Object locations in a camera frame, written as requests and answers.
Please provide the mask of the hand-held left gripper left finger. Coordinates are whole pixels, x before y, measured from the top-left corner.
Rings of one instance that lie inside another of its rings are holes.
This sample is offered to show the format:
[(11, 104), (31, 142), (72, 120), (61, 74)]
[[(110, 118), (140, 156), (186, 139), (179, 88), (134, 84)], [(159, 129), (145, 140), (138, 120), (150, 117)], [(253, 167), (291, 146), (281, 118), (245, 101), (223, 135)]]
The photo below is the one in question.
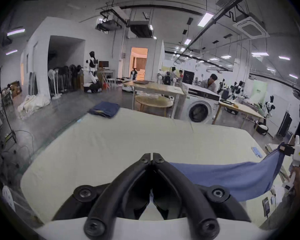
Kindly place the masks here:
[(117, 217), (138, 220), (150, 203), (151, 154), (144, 154), (112, 182), (81, 185), (56, 212), (53, 221), (87, 217), (87, 237), (111, 237)]

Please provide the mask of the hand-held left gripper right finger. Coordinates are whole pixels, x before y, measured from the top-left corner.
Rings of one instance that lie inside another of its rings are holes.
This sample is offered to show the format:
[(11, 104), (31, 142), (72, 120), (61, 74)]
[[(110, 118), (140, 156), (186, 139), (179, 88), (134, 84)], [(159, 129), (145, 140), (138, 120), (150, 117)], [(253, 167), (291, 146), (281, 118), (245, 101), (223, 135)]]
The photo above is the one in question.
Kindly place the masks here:
[(180, 218), (187, 215), (197, 238), (216, 238), (220, 233), (217, 215), (222, 219), (251, 222), (241, 204), (220, 185), (200, 186), (192, 183), (182, 172), (167, 162), (159, 153), (153, 153), (153, 169), (176, 195), (174, 209)]

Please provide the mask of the person's right hand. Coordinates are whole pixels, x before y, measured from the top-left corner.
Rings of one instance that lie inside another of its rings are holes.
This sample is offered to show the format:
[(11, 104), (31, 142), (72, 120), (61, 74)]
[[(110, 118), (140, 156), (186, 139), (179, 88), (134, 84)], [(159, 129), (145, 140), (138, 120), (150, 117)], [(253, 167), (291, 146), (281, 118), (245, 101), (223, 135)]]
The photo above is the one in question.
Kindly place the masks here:
[(290, 170), (290, 178), (294, 178), (294, 186), (300, 185), (300, 166), (292, 166)]

